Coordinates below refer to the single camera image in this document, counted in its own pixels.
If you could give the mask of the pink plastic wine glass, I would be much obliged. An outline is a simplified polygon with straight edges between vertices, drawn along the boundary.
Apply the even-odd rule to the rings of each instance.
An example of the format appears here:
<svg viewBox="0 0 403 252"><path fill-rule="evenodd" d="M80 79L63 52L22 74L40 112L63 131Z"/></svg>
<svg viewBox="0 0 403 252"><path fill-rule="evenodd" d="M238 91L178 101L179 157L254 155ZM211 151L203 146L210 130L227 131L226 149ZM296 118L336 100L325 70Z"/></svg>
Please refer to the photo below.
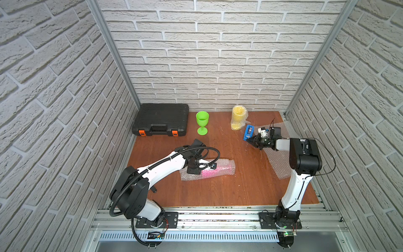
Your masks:
<svg viewBox="0 0 403 252"><path fill-rule="evenodd" d="M225 172L226 172L225 169L217 167L216 170L202 170L200 175L203 179L208 179L212 177L225 175L226 174Z"/></svg>

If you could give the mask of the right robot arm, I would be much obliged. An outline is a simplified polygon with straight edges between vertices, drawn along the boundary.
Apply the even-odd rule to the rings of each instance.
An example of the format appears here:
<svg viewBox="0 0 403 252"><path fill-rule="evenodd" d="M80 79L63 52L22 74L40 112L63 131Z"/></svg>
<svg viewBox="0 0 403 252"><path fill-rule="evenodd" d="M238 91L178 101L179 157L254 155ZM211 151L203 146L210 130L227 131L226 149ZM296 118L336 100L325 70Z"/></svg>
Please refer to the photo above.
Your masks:
<svg viewBox="0 0 403 252"><path fill-rule="evenodd" d="M296 221L300 216L301 203L307 186L316 173L322 169L322 159L317 142L299 138L262 137L260 134L247 138L246 142L260 150L272 148L275 151L289 152L291 178L273 218Z"/></svg>

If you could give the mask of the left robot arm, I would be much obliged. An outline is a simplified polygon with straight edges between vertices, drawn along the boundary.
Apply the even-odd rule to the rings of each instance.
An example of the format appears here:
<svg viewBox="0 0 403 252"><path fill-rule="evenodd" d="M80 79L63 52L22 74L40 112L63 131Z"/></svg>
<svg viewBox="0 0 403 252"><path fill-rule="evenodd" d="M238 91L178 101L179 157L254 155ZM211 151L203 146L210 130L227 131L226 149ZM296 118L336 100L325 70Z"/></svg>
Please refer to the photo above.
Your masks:
<svg viewBox="0 0 403 252"><path fill-rule="evenodd" d="M150 165L124 169L110 193L109 215L123 215L126 219L144 218L153 226L159 226L165 210L148 199L149 191L170 174L185 168L194 160L202 159L205 150L205 146L183 146Z"/></svg>

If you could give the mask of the green plastic wine glass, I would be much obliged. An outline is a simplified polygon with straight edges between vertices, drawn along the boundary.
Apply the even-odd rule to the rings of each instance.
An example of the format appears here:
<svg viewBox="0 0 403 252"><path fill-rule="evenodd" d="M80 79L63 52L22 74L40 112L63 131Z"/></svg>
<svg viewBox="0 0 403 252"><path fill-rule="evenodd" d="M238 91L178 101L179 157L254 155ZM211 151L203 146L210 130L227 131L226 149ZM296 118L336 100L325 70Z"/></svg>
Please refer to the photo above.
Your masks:
<svg viewBox="0 0 403 252"><path fill-rule="evenodd" d="M206 128L209 122L209 114L206 111L200 111L196 114L196 122L199 126L197 129L197 133L199 135L206 135L208 133L208 129Z"/></svg>

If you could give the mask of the blue tape dispenser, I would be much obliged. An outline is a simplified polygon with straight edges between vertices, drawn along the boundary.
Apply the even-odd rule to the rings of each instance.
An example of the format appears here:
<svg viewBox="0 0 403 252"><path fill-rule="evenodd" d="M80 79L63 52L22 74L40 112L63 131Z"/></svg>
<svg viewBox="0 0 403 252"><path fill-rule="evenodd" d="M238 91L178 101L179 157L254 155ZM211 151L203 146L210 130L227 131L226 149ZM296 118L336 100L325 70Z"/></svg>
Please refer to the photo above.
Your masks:
<svg viewBox="0 0 403 252"><path fill-rule="evenodd" d="M243 135L243 140L247 141L249 138L254 136L254 131L255 131L255 127L252 125L247 125L244 135Z"/></svg>

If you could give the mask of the black plastic tool case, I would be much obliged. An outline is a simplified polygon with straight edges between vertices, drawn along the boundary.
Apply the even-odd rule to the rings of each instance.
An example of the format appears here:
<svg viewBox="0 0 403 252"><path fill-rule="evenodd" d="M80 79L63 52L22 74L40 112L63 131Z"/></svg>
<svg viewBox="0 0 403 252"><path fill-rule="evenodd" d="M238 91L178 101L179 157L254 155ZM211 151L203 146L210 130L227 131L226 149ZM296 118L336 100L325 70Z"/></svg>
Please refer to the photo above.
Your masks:
<svg viewBox="0 0 403 252"><path fill-rule="evenodd" d="M188 113L187 104L142 104L135 117L132 133L141 137L183 137L187 133Z"/></svg>

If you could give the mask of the aluminium mounting rail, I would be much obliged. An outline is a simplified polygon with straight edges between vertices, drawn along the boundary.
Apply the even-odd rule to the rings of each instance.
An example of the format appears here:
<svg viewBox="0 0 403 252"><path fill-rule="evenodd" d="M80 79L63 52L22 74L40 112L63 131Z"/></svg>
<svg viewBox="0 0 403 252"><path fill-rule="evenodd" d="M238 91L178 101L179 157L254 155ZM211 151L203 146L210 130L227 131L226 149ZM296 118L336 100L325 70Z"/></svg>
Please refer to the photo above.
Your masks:
<svg viewBox="0 0 403 252"><path fill-rule="evenodd" d="M99 210L90 226L86 248L101 241L144 242L274 242L314 233L334 233L339 243L351 241L351 234L338 212L321 204L304 206L295 224L275 224L273 206L258 207L178 207L168 208L163 223L152 227L144 219L133 222L124 216L111 217Z"/></svg>

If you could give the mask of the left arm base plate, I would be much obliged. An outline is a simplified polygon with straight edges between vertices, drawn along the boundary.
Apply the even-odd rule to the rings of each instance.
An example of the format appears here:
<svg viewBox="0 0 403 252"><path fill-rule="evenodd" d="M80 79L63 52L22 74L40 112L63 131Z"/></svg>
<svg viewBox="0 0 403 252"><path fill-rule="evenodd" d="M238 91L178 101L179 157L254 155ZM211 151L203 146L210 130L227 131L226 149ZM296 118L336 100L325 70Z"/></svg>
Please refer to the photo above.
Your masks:
<svg viewBox="0 0 403 252"><path fill-rule="evenodd" d="M135 228L177 228L179 212L164 212L155 219L140 218L136 220Z"/></svg>

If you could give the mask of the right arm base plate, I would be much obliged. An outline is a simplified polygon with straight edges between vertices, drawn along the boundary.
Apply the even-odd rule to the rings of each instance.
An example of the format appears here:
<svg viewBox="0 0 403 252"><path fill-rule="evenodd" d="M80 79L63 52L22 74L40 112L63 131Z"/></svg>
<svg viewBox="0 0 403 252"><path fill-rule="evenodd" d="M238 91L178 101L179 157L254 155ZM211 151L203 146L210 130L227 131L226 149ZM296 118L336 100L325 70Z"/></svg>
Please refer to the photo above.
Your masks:
<svg viewBox="0 0 403 252"><path fill-rule="evenodd" d="M262 211L259 214L260 226L264 230L268 229L302 229L302 224L299 219L300 212L267 212Z"/></svg>

